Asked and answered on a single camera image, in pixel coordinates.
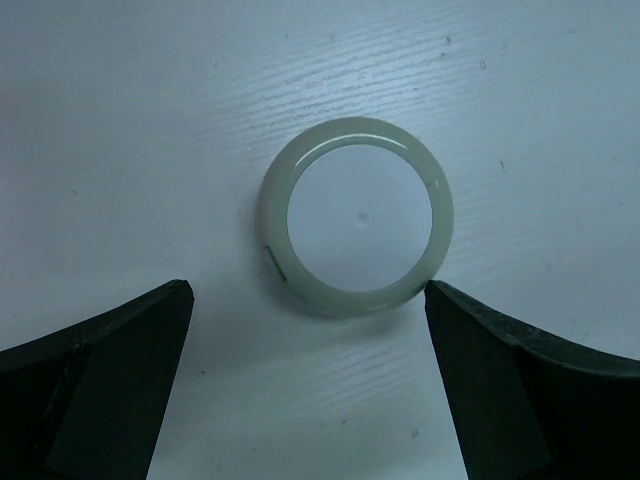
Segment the round white-green jar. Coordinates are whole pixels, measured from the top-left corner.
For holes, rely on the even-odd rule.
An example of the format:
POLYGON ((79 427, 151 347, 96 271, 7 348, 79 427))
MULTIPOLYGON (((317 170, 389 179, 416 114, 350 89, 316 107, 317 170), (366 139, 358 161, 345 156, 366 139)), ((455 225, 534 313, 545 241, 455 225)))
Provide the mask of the round white-green jar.
POLYGON ((274 158, 261 185, 262 248, 283 284, 326 315, 397 308, 442 266, 454 202, 442 167, 389 122, 315 125, 274 158))

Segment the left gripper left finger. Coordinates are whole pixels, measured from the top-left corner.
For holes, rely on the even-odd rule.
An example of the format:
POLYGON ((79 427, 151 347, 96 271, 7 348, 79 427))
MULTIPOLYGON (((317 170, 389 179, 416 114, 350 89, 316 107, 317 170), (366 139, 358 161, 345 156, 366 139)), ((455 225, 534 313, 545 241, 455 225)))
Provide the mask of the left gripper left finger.
POLYGON ((146 478, 193 304, 173 280, 2 351, 2 478, 146 478))

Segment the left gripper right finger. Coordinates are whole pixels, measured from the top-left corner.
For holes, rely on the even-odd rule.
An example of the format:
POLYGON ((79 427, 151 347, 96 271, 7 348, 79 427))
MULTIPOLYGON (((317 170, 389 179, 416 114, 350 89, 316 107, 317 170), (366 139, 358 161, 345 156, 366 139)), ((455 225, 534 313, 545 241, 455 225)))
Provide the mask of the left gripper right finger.
POLYGON ((425 312, 471 479, 636 479, 639 363, 496 311, 443 281, 425 312))

